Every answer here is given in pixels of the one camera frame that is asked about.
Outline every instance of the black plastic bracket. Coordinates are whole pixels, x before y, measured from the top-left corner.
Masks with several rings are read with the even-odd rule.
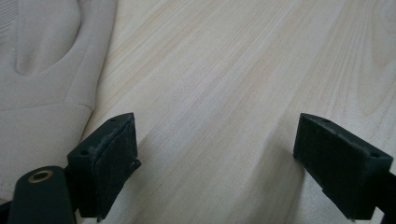
[[[42,167],[17,182],[13,201],[0,206],[0,223],[76,223],[105,218],[124,183],[141,165],[134,114],[109,119],[67,156],[68,166]]]
[[[327,119],[301,114],[293,156],[347,218],[371,219],[377,206],[387,220],[396,220],[387,153]]]

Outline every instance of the beige fabric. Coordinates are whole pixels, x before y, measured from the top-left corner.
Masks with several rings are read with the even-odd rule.
[[[0,0],[0,198],[65,166],[94,107],[115,0]]]

